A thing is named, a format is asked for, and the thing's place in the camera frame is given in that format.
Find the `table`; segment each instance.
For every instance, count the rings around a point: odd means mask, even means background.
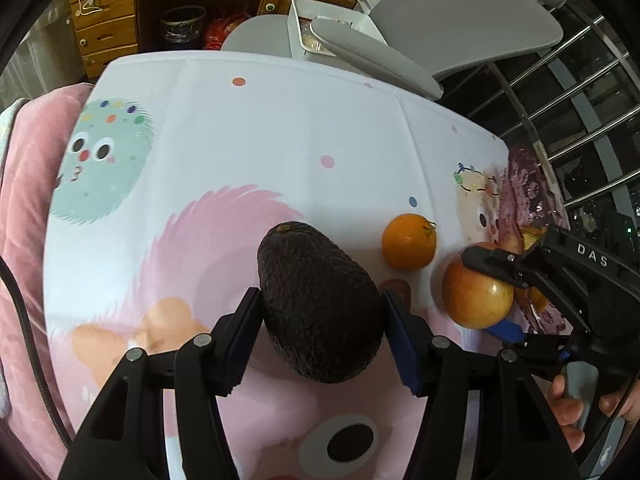
[[[73,424],[127,348],[176,348],[233,311],[258,284],[262,236],[289,219],[328,235],[376,283],[409,281],[413,313],[477,348],[478,332],[440,314],[438,288],[451,253],[496,236],[492,182],[507,157],[500,139],[440,105],[320,64],[233,52],[116,60],[74,130],[47,232],[47,331]],[[389,269],[380,251],[405,212],[438,236],[434,262],[413,274]],[[243,382],[220,399],[241,478],[258,480],[401,478],[423,410],[386,342],[357,378],[316,384],[264,332]],[[350,427],[364,430],[362,445],[336,461],[328,443]]]

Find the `red bag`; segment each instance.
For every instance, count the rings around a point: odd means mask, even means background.
[[[204,46],[205,50],[220,50],[222,44],[226,40],[226,37],[231,34],[234,29],[245,22],[251,16],[245,11],[236,12],[228,18],[217,18],[213,20],[207,30],[204,33]]]

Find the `metal railing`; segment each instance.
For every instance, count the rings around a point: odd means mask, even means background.
[[[554,160],[558,160],[558,158],[567,155],[568,153],[574,152],[578,148],[581,148],[585,144],[589,142],[593,142],[594,140],[599,139],[601,136],[613,130],[613,128],[620,126],[620,124],[626,123],[629,119],[634,118],[636,115],[640,113],[640,104],[634,106],[630,110],[627,110],[622,115],[616,117],[612,121],[609,121],[607,124],[603,124],[597,130],[593,130],[590,134],[587,134],[580,139],[574,140],[574,142],[570,142],[564,148],[561,148],[557,152],[552,153],[549,156],[549,161],[553,162]]]
[[[631,181],[635,180],[638,177],[640,177],[640,168],[638,168],[635,171],[632,171],[631,173],[627,173],[626,175],[623,175],[620,178],[617,178],[616,180],[613,180],[608,184],[605,184],[604,186],[599,187],[598,189],[588,192],[582,196],[572,198],[571,200],[567,200],[564,203],[564,208],[567,210],[576,209],[577,207],[580,207],[585,202],[588,202],[589,200],[593,200],[594,198],[602,196],[605,193],[619,186],[624,186],[625,184],[630,183]]]
[[[465,76],[465,78],[462,81],[457,83],[456,86],[451,89],[451,91],[447,92],[448,95],[451,95],[454,92],[459,91],[460,88],[462,88],[467,82],[469,82],[476,75],[481,73],[482,70],[484,70],[485,68],[488,68],[493,73],[497,81],[500,83],[501,88],[499,91],[492,94],[484,102],[480,103],[476,108],[471,110],[471,112],[468,113],[467,118],[471,119],[478,112],[486,108],[489,104],[493,103],[496,99],[506,94],[514,110],[517,112],[518,118],[520,119],[520,121],[517,124],[514,124],[513,126],[508,128],[503,133],[501,133],[500,137],[505,137],[506,135],[517,131],[519,128],[523,128],[525,133],[527,134],[527,137],[529,137],[530,141],[532,142],[536,155],[538,156],[538,159],[540,161],[540,167],[545,173],[545,176],[549,181],[550,187],[552,188],[552,190],[553,190],[553,187],[555,187],[558,190],[558,192],[559,192],[559,187],[557,187],[558,181],[556,178],[556,172],[554,171],[554,168],[551,165],[552,162],[561,162],[563,157],[571,154],[572,152],[575,152],[576,150],[579,150],[580,148],[589,144],[590,142],[594,142],[598,140],[599,138],[605,136],[606,134],[608,134],[609,132],[617,128],[618,126],[625,124],[627,121],[633,119],[634,117],[640,114],[640,104],[636,104],[633,107],[629,108],[629,110],[627,110],[620,116],[616,117],[615,119],[609,121],[606,124],[603,124],[602,126],[598,127],[597,129],[591,132],[588,132],[581,138],[576,139],[573,142],[570,142],[569,144],[567,144],[560,150],[557,150],[556,152],[552,153],[551,155],[547,155],[546,149],[543,143],[541,142],[540,136],[538,135],[538,131],[533,123],[533,121],[536,118],[540,117],[542,114],[545,114],[546,112],[558,106],[559,104],[566,101],[567,99],[571,99],[574,96],[580,94],[581,92],[584,92],[587,87],[594,84],[598,79],[611,73],[618,66],[621,66],[625,70],[628,78],[632,81],[633,85],[635,85],[635,87],[640,92],[640,76],[634,71],[631,64],[628,62],[629,53],[628,52],[625,52],[624,54],[621,53],[620,50],[615,45],[615,43],[612,41],[612,39],[609,38],[606,35],[606,33],[604,33],[604,31],[599,27],[600,23],[604,21],[604,17],[600,15],[594,20],[592,20],[585,12],[583,12],[579,7],[574,5],[572,2],[567,3],[567,7],[574,13],[575,16],[583,20],[586,26],[582,28],[580,31],[576,32],[574,35],[572,35],[572,37],[570,37],[568,40],[561,43],[555,49],[547,52],[544,56],[542,56],[534,64],[529,66],[526,70],[521,72],[514,79],[512,79],[511,81],[507,81],[504,74],[502,74],[502,72],[498,69],[497,65],[491,62],[491,63],[487,63],[487,64],[476,67],[467,76]],[[525,80],[529,75],[533,74],[540,67],[546,66],[548,65],[548,63],[557,59],[560,54],[566,51],[570,46],[572,46],[572,44],[575,44],[578,41],[580,41],[590,31],[593,31],[598,36],[598,38],[602,41],[602,43],[613,54],[614,59],[609,61],[605,66],[593,72],[584,80],[575,83],[570,88],[565,89],[560,95],[556,96],[551,101],[547,102],[545,105],[541,106],[540,108],[538,108],[537,110],[529,114],[526,111],[525,107],[522,105],[522,102],[517,97],[516,92],[513,89],[514,86],[521,83],[523,80]],[[629,184],[636,179],[640,179],[640,168],[630,173],[624,174],[619,178],[612,180],[611,182],[607,182],[604,186],[601,186],[598,189],[595,189],[591,192],[588,192],[576,198],[567,200],[564,202],[564,206],[567,210],[575,209],[620,186]]]
[[[625,52],[624,54],[622,54],[622,56],[624,57],[624,59],[626,59],[629,56],[629,53]],[[597,70],[596,72],[588,76],[583,81],[576,83],[571,88],[568,88],[567,90],[562,92],[558,97],[552,99],[547,104],[538,108],[538,110],[536,110],[529,116],[529,120],[533,121],[534,119],[537,119],[538,117],[540,117],[540,115],[551,110],[551,108],[555,107],[556,105],[559,105],[562,101],[566,99],[570,99],[571,97],[574,97],[575,95],[579,94],[582,90],[587,88],[587,86],[589,86],[590,84],[595,82],[597,79],[601,78],[602,76],[607,75],[618,65],[620,65],[620,60],[618,58],[613,59],[611,62],[607,63],[605,66],[603,66],[601,69]],[[521,126],[522,126],[522,121],[520,121],[517,124],[514,124],[508,130],[505,130],[503,133],[500,134],[500,137],[504,137],[510,134],[511,132],[514,132]]]
[[[595,20],[593,20],[593,23],[595,23],[597,25],[597,24],[599,24],[599,23],[601,23],[603,21],[604,21],[604,16],[599,16]],[[529,75],[533,74],[541,66],[544,66],[547,63],[550,63],[551,61],[553,61],[556,57],[558,57],[560,54],[562,54],[562,52],[564,52],[566,49],[568,49],[570,46],[572,46],[572,44],[574,44],[576,41],[581,40],[590,30],[591,30],[591,27],[587,26],[587,27],[583,28],[582,30],[576,32],[576,34],[574,34],[572,37],[570,37],[564,43],[561,43],[557,48],[555,48],[551,52],[548,52],[543,57],[541,57],[539,60],[537,60],[533,65],[531,65],[529,68],[527,68],[525,71],[523,71],[519,76],[517,76],[514,79],[512,79],[511,81],[509,81],[509,86],[513,88],[518,83],[523,81],[523,79],[525,79]],[[470,119],[471,117],[476,115],[480,110],[483,110],[485,107],[487,107],[489,104],[493,103],[498,97],[500,97],[503,94],[504,94],[504,90],[503,89],[498,90],[495,94],[493,94],[491,97],[489,97],[486,101],[482,102],[476,108],[471,110],[466,117],[468,119]]]

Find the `hand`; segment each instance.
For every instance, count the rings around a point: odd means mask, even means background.
[[[600,411],[602,413],[607,416],[611,416],[611,413],[613,413],[613,410],[616,409],[616,406],[620,402],[622,395],[624,395],[626,386],[627,385],[625,384],[620,391],[600,398]],[[620,416],[624,417],[630,426],[634,426],[638,419],[640,419],[640,381],[636,383],[636,386],[634,386],[634,389],[631,391],[625,405],[622,406]]]
[[[575,452],[584,442],[584,432],[576,430],[572,424],[575,424],[580,419],[582,410],[584,409],[584,404],[581,400],[569,399],[563,396],[564,376],[558,375],[549,388],[548,402],[551,406],[551,411],[556,416],[560,429],[564,433],[564,437],[569,443],[571,451]]]
[[[599,402],[600,411],[607,416],[611,416],[625,390],[626,385],[617,392],[602,396]],[[576,451],[584,442],[584,432],[576,430],[571,425],[580,419],[584,405],[580,400],[567,399],[563,395],[564,376],[558,375],[549,388],[548,402],[569,443],[571,451]],[[623,444],[636,422],[640,419],[640,381],[636,383],[625,405],[620,410],[620,416],[624,417],[628,422],[621,440],[621,444]]]

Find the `pink dot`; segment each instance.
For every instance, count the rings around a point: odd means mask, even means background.
[[[322,164],[324,168],[330,170],[335,166],[335,160],[331,155],[323,155],[320,157],[320,164]]]

